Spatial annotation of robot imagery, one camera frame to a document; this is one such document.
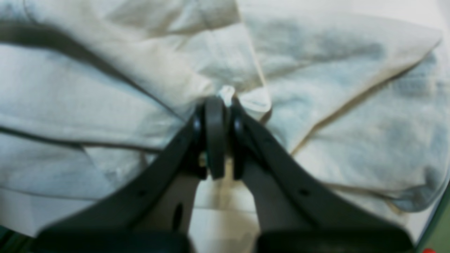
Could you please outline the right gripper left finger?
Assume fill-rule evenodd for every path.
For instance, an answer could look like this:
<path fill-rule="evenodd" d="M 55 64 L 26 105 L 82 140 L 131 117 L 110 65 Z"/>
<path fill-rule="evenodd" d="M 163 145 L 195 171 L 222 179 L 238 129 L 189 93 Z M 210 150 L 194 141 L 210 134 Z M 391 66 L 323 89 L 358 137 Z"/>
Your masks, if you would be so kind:
<path fill-rule="evenodd" d="M 35 253 L 191 253 L 196 190 L 225 170 L 225 106 L 198 105 L 188 123 L 135 179 L 95 205 L 47 226 Z"/>

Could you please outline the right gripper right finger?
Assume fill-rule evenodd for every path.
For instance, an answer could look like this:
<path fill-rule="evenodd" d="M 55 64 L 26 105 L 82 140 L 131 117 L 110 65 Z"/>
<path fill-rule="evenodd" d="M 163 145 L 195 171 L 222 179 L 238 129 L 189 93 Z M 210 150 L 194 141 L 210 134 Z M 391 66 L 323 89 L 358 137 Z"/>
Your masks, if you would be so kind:
<path fill-rule="evenodd" d="M 339 197 L 306 172 L 269 131 L 230 106 L 236 180 L 251 192 L 260 234 L 256 253 L 412 253 L 399 226 Z"/>

